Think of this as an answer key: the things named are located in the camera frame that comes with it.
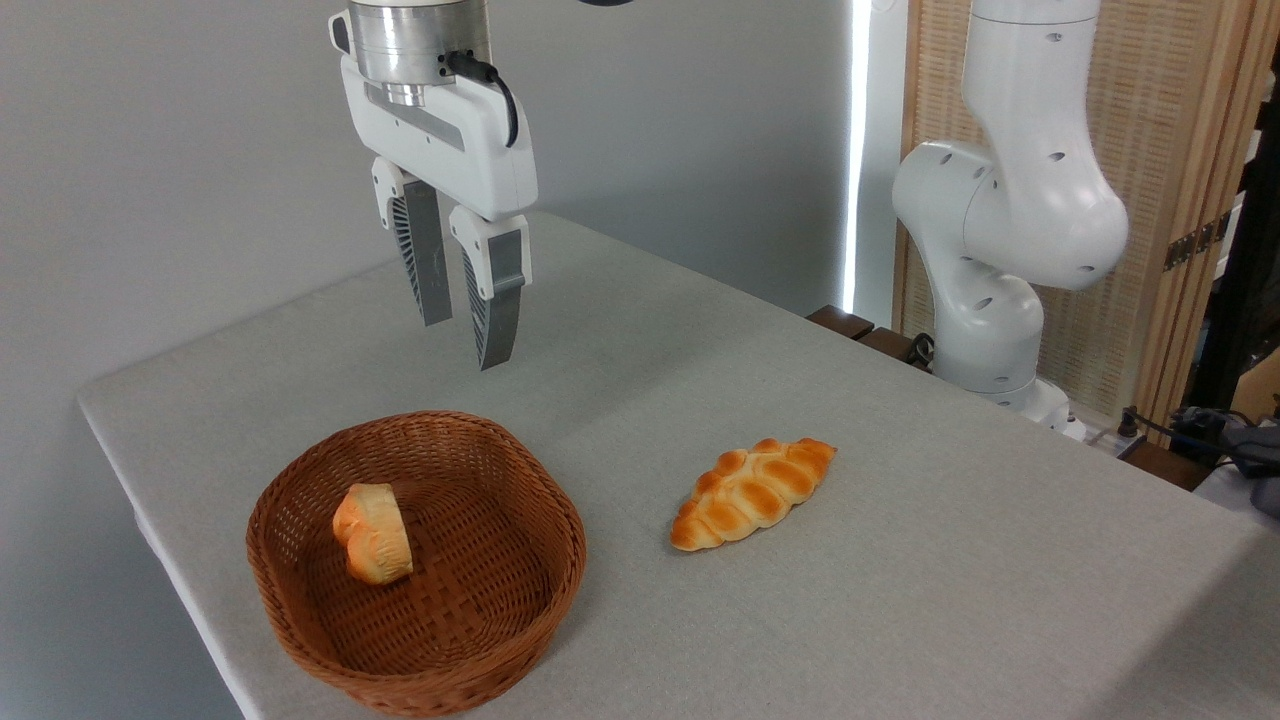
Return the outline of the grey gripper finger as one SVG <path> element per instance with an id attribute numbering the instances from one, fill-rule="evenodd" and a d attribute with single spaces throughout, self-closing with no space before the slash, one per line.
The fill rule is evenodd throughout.
<path id="1" fill-rule="evenodd" d="M 449 320 L 445 238 L 435 188 L 385 158 L 374 160 L 372 182 L 381 223 L 396 240 L 424 325 Z"/>
<path id="2" fill-rule="evenodd" d="M 529 223 L 524 215 L 488 222 L 463 205 L 449 223 L 463 251 L 477 363 L 488 370 L 507 363 L 515 347 L 522 287 L 532 282 Z"/>

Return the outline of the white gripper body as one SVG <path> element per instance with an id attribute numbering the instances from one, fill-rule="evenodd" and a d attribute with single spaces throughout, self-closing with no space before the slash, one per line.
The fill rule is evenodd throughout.
<path id="1" fill-rule="evenodd" d="M 527 118 L 492 61 L 485 8 L 346 8 L 329 37 L 366 147 L 488 222 L 536 202 Z"/>

